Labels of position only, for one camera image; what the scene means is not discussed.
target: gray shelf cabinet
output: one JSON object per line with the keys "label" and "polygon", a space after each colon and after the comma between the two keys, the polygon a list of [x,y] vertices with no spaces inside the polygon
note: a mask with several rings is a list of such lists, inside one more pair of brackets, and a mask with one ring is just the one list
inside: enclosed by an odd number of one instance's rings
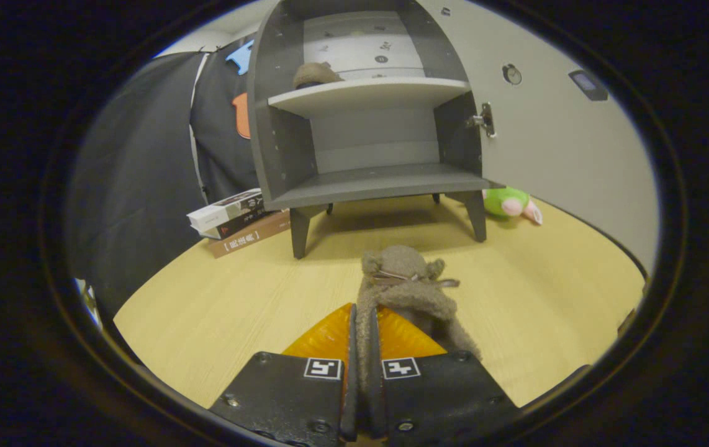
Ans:
{"label": "gray shelf cabinet", "polygon": [[[294,90],[305,62],[344,79]],[[481,135],[459,57],[405,0],[282,0],[255,37],[247,93],[253,158],[269,210],[291,209],[304,257],[313,215],[342,201],[444,193],[483,241]]]}

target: book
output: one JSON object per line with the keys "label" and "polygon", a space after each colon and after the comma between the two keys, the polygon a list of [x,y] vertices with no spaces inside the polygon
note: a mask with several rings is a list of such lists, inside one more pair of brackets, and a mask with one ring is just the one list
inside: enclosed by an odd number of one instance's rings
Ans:
{"label": "book", "polygon": [[260,220],[267,215],[273,214],[273,211],[266,211],[263,207],[263,203],[255,207],[250,212],[246,212],[243,215],[239,215],[231,220],[228,220],[221,225],[210,228],[205,232],[198,232],[202,237],[213,238],[213,240],[223,240],[223,238],[230,237],[235,232],[240,232],[247,225],[254,223],[256,220]]}
{"label": "book", "polygon": [[208,248],[215,258],[221,258],[224,255],[241,250],[245,246],[250,246],[289,229],[291,227],[290,215],[291,213],[287,209],[267,215],[231,237],[210,242]]}
{"label": "book", "polygon": [[199,233],[203,233],[258,207],[263,207],[263,195],[260,187],[201,207],[186,216],[189,218],[189,225]]}

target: cabinet door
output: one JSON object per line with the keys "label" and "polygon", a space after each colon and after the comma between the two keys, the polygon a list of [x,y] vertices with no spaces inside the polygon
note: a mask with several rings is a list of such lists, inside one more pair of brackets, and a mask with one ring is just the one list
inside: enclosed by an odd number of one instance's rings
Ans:
{"label": "cabinet door", "polygon": [[[610,93],[590,99],[569,76],[582,69],[575,60],[510,20],[463,0],[417,1],[459,54],[477,108],[491,104],[496,137],[482,134],[485,178],[579,216],[652,269],[656,182],[621,105]],[[519,71],[520,84],[505,79],[506,65]]]}

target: stuffed toy mouse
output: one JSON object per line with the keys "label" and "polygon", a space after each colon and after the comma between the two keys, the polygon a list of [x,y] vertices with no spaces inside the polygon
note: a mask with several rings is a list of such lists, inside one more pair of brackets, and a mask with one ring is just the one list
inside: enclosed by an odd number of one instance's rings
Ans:
{"label": "stuffed toy mouse", "polygon": [[294,75],[295,89],[313,87],[314,85],[328,84],[341,81],[341,76],[330,68],[329,63],[308,62],[300,65]]}
{"label": "stuffed toy mouse", "polygon": [[441,288],[456,287],[454,279],[438,280],[443,260],[426,263],[409,246],[389,246],[380,253],[363,255],[363,282],[357,300],[357,347],[360,384],[366,387],[366,356],[371,340],[371,311],[386,306],[422,329],[448,351],[468,350],[477,359],[481,353],[456,318],[457,305]]}

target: green plush toy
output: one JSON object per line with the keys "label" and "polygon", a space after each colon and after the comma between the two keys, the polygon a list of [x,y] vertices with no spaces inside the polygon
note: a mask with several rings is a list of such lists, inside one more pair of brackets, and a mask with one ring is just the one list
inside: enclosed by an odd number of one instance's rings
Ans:
{"label": "green plush toy", "polygon": [[532,222],[542,224],[542,212],[531,196],[514,187],[495,187],[482,191],[484,196],[484,209],[486,212],[503,217],[524,215]]}

